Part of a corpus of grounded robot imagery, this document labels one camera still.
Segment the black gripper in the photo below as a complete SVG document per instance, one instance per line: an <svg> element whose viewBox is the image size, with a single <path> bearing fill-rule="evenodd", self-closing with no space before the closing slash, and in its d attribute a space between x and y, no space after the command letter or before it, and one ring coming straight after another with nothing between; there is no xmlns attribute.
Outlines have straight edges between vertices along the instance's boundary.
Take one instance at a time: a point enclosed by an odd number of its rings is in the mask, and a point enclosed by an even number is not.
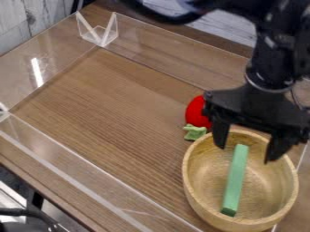
<svg viewBox="0 0 310 232"><path fill-rule="evenodd" d="M294 145L310 138L310 114L285 93L265 92L250 84L206 91L202 113L212 122L212 142L226 148L230 125L236 124L271 135L265 163L277 161Z"/></svg>

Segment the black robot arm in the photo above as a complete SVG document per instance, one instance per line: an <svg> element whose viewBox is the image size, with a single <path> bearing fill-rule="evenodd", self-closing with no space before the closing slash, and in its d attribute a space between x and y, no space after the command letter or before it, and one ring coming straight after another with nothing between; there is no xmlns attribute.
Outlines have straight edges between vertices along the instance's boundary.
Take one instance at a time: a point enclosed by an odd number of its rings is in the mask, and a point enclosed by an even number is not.
<svg viewBox="0 0 310 232"><path fill-rule="evenodd" d="M178 0L187 10L162 14L142 0L120 0L134 11L164 24L188 24L215 10L251 22L257 42L244 70L244 84L207 91L200 113L212 124L212 141L226 146L232 125L270 135L265 162L310 140L310 106L298 101L297 82L310 79L310 0Z"/></svg>

